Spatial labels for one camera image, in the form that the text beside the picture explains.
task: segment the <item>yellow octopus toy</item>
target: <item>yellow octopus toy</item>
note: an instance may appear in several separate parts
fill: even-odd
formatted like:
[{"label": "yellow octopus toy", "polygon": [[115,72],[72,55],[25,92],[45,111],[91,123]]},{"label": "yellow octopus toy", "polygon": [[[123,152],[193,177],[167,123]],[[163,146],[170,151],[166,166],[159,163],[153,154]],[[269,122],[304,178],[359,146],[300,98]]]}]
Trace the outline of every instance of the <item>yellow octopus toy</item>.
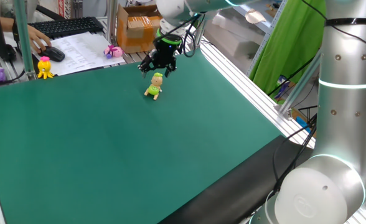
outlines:
[{"label": "yellow octopus toy", "polygon": [[50,59],[48,57],[41,57],[40,62],[38,63],[39,68],[39,74],[38,78],[53,78],[54,75],[50,72],[50,69],[52,68],[52,64],[49,61]]}]

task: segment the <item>green curtain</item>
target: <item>green curtain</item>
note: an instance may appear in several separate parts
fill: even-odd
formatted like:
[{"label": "green curtain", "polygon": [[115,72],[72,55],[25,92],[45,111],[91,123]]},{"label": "green curtain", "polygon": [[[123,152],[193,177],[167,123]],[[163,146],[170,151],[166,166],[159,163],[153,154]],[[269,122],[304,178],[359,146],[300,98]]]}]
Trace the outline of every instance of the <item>green curtain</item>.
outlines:
[{"label": "green curtain", "polygon": [[[306,1],[325,13],[324,0]],[[317,12],[302,0],[288,0],[250,79],[265,93],[273,91],[280,75],[290,76],[315,56],[321,46],[323,28],[324,20]],[[292,81],[298,82],[304,71],[306,68]]]}]

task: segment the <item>black cable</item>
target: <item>black cable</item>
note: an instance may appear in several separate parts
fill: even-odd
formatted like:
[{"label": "black cable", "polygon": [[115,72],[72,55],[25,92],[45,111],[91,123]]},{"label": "black cable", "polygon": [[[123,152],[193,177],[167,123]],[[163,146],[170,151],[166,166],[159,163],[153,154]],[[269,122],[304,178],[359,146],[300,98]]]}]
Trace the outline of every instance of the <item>black cable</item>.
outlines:
[{"label": "black cable", "polygon": [[289,87],[283,94],[281,94],[281,96],[278,98],[278,100],[277,100],[277,103],[278,102],[280,102],[280,100],[281,100],[281,97],[283,97],[285,94],[287,94],[287,92],[290,90],[290,89],[292,89],[292,88],[294,88],[295,87],[295,85],[293,85],[293,86],[291,86],[291,87]]},{"label": "black cable", "polygon": [[276,90],[280,89],[285,83],[287,83],[288,81],[290,81],[290,79],[294,78],[302,69],[304,69],[307,65],[309,65],[312,61],[313,58],[311,58],[310,60],[308,60],[304,65],[302,65],[299,69],[297,69],[294,73],[292,73],[282,84],[280,84],[279,86],[277,86],[273,91],[271,91],[268,96],[272,95]]},{"label": "black cable", "polygon": [[[189,27],[189,29],[185,31],[185,36],[184,36],[184,40],[183,40],[183,45],[182,45],[182,47],[183,47],[183,54],[184,54],[186,57],[188,57],[188,58],[191,58],[191,57],[193,57],[193,56],[194,56],[194,54],[195,54],[195,50],[196,50],[196,48],[197,48],[197,46],[196,46],[196,44],[195,44],[195,37],[194,37],[194,35],[190,32],[191,28],[194,26],[194,23],[195,23],[196,21],[197,21],[197,19],[193,20],[193,21],[192,21],[192,23],[191,23],[191,25],[190,25],[190,27]],[[186,50],[185,50],[185,43],[186,43],[186,41],[187,41],[187,37],[188,37],[188,36],[192,39],[192,43],[193,43],[193,53],[192,53],[191,55],[187,54],[187,52],[186,52]]]},{"label": "black cable", "polygon": [[310,89],[310,92],[306,95],[306,97],[305,97],[302,101],[300,101],[299,103],[295,104],[295,106],[300,105],[303,101],[305,101],[305,100],[306,100],[306,98],[307,98],[307,97],[309,97],[309,95],[310,95],[310,93],[312,92],[312,90],[313,90],[314,85],[316,84],[316,82],[317,82],[317,78],[316,78],[316,80],[314,81],[313,86],[312,86],[312,88]]},{"label": "black cable", "polygon": [[[320,16],[322,16],[325,20],[328,20],[328,18],[323,14],[321,13],[318,9],[316,9],[315,7],[313,7],[312,5],[310,5],[309,3],[307,3],[305,0],[302,0],[303,3],[305,3],[307,6],[309,6],[311,9],[315,10],[318,14],[320,14]],[[346,35],[349,35],[351,37],[354,37],[358,40],[360,40],[361,42],[365,43],[366,44],[366,40],[360,38],[360,37],[357,37],[356,35],[353,35],[353,34],[350,34],[348,32],[345,32],[341,29],[338,29],[336,26],[333,26],[331,25],[332,28],[334,28],[335,30],[338,30],[339,32],[343,33],[343,34],[346,34]]]},{"label": "black cable", "polygon": [[312,131],[309,133],[309,135],[307,136],[306,140],[303,142],[302,144],[302,148],[301,150],[298,151],[298,153],[296,154],[295,158],[293,159],[293,161],[290,163],[290,165],[287,167],[287,169],[284,171],[284,173],[281,175],[281,177],[278,179],[276,185],[274,186],[274,191],[277,192],[280,190],[281,185],[283,183],[283,180],[285,179],[285,177],[292,171],[293,167],[296,164],[296,161],[299,159],[299,157],[302,155],[302,153],[304,152],[304,150],[306,149],[307,144],[309,144],[310,140],[312,139],[314,133],[316,133],[317,130],[317,123],[315,123]]},{"label": "black cable", "polygon": [[290,138],[292,138],[293,136],[297,135],[298,133],[300,133],[301,131],[305,130],[306,128],[308,127],[311,127],[314,122],[315,122],[315,118],[316,118],[317,115],[314,115],[310,120],[309,120],[309,123],[297,130],[296,132],[294,132],[292,135],[288,136],[286,139],[284,139],[284,141],[274,150],[274,153],[273,153],[273,158],[272,158],[272,162],[273,162],[273,172],[274,172],[274,177],[276,178],[276,182],[278,181],[279,177],[278,177],[278,173],[277,173],[277,168],[276,168],[276,157],[277,157],[277,152],[281,149],[281,147],[283,146],[284,143],[286,143]]},{"label": "black cable", "polygon": [[210,45],[212,45],[212,46],[216,47],[216,45],[215,45],[215,44],[213,44],[213,43],[211,43],[211,42],[209,42],[209,41],[207,41],[207,40],[201,40],[201,42],[204,42],[204,43],[207,43],[207,44],[210,44]]},{"label": "black cable", "polygon": [[11,80],[6,80],[6,81],[3,81],[3,82],[0,82],[0,85],[5,85],[5,84],[11,84],[11,83],[13,83],[14,81],[20,79],[25,74],[25,72],[26,71],[24,69],[22,69],[22,72],[16,78],[13,78]]}]

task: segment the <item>person's hand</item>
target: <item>person's hand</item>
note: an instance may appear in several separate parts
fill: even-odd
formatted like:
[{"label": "person's hand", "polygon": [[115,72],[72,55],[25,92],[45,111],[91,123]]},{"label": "person's hand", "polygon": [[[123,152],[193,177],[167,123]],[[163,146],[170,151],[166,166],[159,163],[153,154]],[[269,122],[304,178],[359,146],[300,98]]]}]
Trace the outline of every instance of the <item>person's hand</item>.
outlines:
[{"label": "person's hand", "polygon": [[46,44],[51,47],[52,43],[50,43],[50,39],[43,33],[41,33],[39,30],[33,28],[32,26],[28,26],[28,35],[29,35],[29,42],[31,47],[39,53],[41,53],[41,50],[46,50],[45,45],[40,41],[43,39]]}]

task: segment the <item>cardboard box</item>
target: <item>cardboard box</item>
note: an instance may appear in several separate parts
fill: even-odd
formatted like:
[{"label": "cardboard box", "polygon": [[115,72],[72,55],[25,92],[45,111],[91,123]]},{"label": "cardboard box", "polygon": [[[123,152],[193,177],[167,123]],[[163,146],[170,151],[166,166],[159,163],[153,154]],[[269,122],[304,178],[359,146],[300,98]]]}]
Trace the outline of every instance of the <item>cardboard box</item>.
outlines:
[{"label": "cardboard box", "polygon": [[159,23],[162,19],[157,6],[118,6],[116,41],[128,54],[154,49]]}]

